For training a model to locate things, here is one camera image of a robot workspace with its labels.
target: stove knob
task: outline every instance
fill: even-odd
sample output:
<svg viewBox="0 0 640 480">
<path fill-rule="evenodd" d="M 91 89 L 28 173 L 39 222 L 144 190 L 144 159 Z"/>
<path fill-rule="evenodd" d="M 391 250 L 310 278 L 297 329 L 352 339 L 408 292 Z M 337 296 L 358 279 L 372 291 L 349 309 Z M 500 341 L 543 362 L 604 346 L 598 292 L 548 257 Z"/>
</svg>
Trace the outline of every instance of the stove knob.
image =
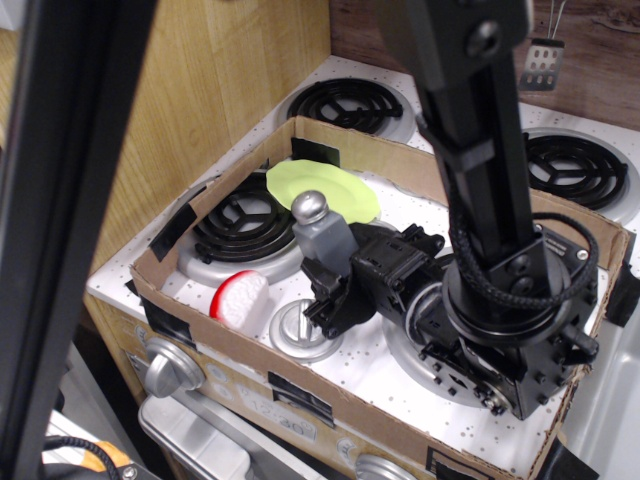
<svg viewBox="0 0 640 480">
<path fill-rule="evenodd" d="M 360 455 L 356 460 L 357 480 L 416 480 L 395 463 L 375 455 Z"/>
<path fill-rule="evenodd" d="M 274 347 L 301 363 L 318 362 L 332 355 L 342 337 L 329 340 L 322 329 L 315 327 L 304 314 L 312 301 L 304 298 L 285 305 L 276 312 L 269 326 L 269 337 Z"/>
<path fill-rule="evenodd" d="M 146 347 L 151 366 L 144 387 L 151 395 L 164 398 L 178 388 L 195 390 L 204 383 L 204 373 L 198 364 L 173 343 L 154 337 Z"/>
</svg>

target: braided cable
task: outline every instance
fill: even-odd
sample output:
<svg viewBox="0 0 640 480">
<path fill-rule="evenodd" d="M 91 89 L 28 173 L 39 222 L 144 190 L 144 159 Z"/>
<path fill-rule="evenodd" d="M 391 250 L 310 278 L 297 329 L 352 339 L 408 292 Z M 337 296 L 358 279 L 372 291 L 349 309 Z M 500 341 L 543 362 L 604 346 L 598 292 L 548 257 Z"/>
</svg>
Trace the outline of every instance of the braided cable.
<svg viewBox="0 0 640 480">
<path fill-rule="evenodd" d="M 486 300 L 508 308 L 519 310 L 544 310 L 556 307 L 566 300 L 574 297 L 590 281 L 598 265 L 598 243 L 595 237 L 582 224 L 574 219 L 560 213 L 535 213 L 534 219 L 556 220 L 576 230 L 582 235 L 589 245 L 589 258 L 582 266 L 572 284 L 551 297 L 532 298 L 526 296 L 513 295 L 499 290 L 487 280 L 482 268 L 478 264 L 471 240 L 469 238 L 469 227 L 462 209 L 452 202 L 449 210 L 450 237 L 453 245 L 458 267 L 461 275 L 467 283 Z"/>
<path fill-rule="evenodd" d="M 95 443 L 85 440 L 84 438 L 64 437 L 58 435 L 48 436 L 45 437 L 44 447 L 42 450 L 56 450 L 62 447 L 82 448 L 84 450 L 88 450 L 100 459 L 105 469 L 107 470 L 107 474 L 109 475 L 109 478 L 111 480 L 120 480 L 118 469 L 116 468 L 113 460 L 111 460 L 111 457 L 107 454 L 107 452 L 105 452 Z"/>
</svg>

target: wooden wall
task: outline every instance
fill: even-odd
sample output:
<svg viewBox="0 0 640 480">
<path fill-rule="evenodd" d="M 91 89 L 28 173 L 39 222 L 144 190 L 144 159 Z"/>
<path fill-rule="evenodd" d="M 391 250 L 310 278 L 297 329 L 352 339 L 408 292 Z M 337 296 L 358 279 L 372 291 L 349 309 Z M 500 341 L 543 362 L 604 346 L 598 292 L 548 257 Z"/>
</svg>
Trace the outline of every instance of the wooden wall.
<svg viewBox="0 0 640 480">
<path fill-rule="evenodd" d="M 556 0 L 556 11 L 561 3 Z M 368 0 L 330 0 L 331 48 L 338 56 L 399 70 L 386 52 Z M 551 0 L 534 0 L 534 31 L 546 37 Z M 523 92 L 525 103 L 640 130 L 640 2 L 568 0 L 556 38 L 566 43 L 558 87 Z M 515 51 L 522 72 L 527 41 Z"/>
<path fill-rule="evenodd" d="M 160 0 L 92 270 L 330 54 L 326 0 Z M 4 144 L 18 35 L 0 30 Z"/>
</svg>

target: gray toy bottle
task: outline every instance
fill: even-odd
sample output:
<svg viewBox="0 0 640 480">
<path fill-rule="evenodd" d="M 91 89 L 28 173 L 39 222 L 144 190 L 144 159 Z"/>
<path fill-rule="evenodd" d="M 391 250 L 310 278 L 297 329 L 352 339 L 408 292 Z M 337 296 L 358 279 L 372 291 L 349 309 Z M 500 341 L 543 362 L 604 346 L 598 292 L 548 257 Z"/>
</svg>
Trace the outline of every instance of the gray toy bottle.
<svg viewBox="0 0 640 480">
<path fill-rule="evenodd" d="M 349 258 L 358 244 L 342 215 L 329 210 L 327 199 L 316 190 L 298 195 L 291 213 L 297 221 L 293 233 L 302 254 L 346 278 L 351 271 Z"/>
</svg>

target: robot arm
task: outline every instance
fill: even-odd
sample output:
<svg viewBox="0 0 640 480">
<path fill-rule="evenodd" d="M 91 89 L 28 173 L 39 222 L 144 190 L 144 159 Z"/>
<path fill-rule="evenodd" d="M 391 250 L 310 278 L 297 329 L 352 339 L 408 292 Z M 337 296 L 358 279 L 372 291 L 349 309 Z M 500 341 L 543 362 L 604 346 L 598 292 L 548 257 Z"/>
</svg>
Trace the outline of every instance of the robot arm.
<svg viewBox="0 0 640 480">
<path fill-rule="evenodd" d="M 531 2 L 377 0 L 376 10 L 389 49 L 416 81 L 455 260 L 437 262 L 406 232 L 393 239 L 398 257 L 382 236 L 363 234 L 374 227 L 352 227 L 360 249 L 349 278 L 303 264 L 320 300 L 307 313 L 337 335 L 369 318 L 347 308 L 365 299 L 407 332 L 445 396 L 465 388 L 494 414 L 525 419 L 598 351 L 583 333 L 597 298 L 597 244 L 552 215 L 587 239 L 588 258 L 576 260 L 580 247 L 536 225 L 531 211 L 512 58 Z"/>
</svg>

